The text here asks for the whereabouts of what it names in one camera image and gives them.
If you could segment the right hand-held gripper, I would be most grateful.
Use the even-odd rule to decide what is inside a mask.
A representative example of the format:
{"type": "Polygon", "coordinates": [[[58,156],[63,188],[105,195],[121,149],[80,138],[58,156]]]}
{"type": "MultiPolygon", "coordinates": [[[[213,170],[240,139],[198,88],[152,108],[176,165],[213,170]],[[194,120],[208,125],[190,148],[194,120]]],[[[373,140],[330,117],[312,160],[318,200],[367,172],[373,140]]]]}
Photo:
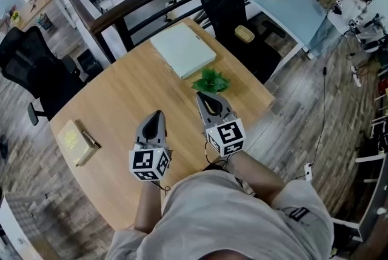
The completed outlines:
{"type": "Polygon", "coordinates": [[[243,149],[246,133],[229,102],[210,92],[197,92],[196,103],[204,123],[204,136],[220,157],[243,149]]]}

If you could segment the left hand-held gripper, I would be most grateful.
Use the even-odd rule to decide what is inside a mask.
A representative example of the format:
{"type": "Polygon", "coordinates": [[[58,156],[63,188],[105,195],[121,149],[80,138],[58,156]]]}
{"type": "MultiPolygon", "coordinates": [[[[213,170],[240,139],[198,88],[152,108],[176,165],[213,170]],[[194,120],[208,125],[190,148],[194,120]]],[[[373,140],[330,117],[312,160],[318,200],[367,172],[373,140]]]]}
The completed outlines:
{"type": "Polygon", "coordinates": [[[129,171],[139,181],[162,180],[172,160],[166,137],[166,118],[161,110],[146,116],[137,127],[136,143],[129,151],[129,171]],[[148,141],[157,144],[142,143],[148,141]]]}

